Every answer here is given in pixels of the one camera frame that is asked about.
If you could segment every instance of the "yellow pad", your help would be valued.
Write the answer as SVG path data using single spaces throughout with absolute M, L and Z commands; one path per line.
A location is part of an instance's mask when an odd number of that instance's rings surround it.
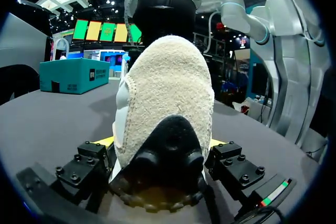
M 113 144 L 114 141 L 114 136 L 93 142 L 93 144 L 101 144 L 101 145 L 105 145 L 106 148 L 110 147 Z
M 111 136 L 111 137 L 93 142 L 93 144 L 102 144 L 102 145 L 105 145 L 108 148 L 109 146 L 111 146 L 111 144 L 113 144 L 113 141 L 114 141 L 114 136 Z M 218 140 L 215 140 L 215 139 L 211 139 L 210 148 L 212 148 L 214 146 L 217 146 L 219 144 L 227 144 L 227 143 L 222 142 L 222 141 L 218 141 Z
M 211 139 L 211 141 L 210 141 L 210 148 L 212 148 L 214 146 L 217 146 L 219 144 L 227 144 L 227 143 L 222 142 L 222 141 L 218 141 L 218 140 L 215 140 L 215 139 Z

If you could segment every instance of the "yellow screen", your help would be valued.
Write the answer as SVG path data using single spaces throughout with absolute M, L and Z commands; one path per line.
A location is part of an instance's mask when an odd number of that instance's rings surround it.
M 87 40 L 98 40 L 101 22 L 91 21 L 86 35 Z
M 126 42 L 127 41 L 127 29 L 125 24 L 117 24 L 115 31 L 114 42 Z

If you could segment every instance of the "printed logo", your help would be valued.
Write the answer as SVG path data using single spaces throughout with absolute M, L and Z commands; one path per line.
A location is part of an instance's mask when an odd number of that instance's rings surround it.
M 95 69 L 90 69 L 90 81 L 94 81 Z

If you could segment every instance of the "beige suede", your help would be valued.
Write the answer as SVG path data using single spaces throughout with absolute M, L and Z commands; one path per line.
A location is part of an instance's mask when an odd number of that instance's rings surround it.
M 121 167 L 169 115 L 182 115 L 190 122 L 206 160 L 214 91 L 206 62 L 192 43 L 178 36 L 158 39 L 140 55 L 125 81 L 129 110 L 123 145 L 115 149 Z

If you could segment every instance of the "display screen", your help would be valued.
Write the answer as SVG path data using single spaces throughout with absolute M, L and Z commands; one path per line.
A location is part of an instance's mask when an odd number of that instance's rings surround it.
M 100 41 L 111 42 L 115 26 L 114 23 L 104 23 L 103 28 L 101 29 Z
M 115 65 L 116 66 L 120 66 L 121 65 L 121 63 L 122 63 L 122 55 L 116 55 L 116 57 L 115 57 L 116 59 L 116 63 L 115 63 Z
M 111 56 L 105 56 L 104 61 L 106 61 L 106 62 L 111 62 Z
M 86 40 L 98 40 L 101 22 L 91 21 L 89 24 L 88 34 Z
M 114 37 L 113 42 L 127 42 L 128 33 L 125 24 L 103 23 L 101 25 L 101 22 L 91 21 L 88 27 L 88 23 L 87 20 L 77 20 L 73 39 L 97 41 L 100 33 L 100 41 L 112 42 Z M 134 24 L 130 27 L 133 41 L 140 43 L 141 31 Z
M 73 39 L 85 39 L 86 29 L 88 27 L 87 20 L 77 20 L 75 31 L 73 32 Z

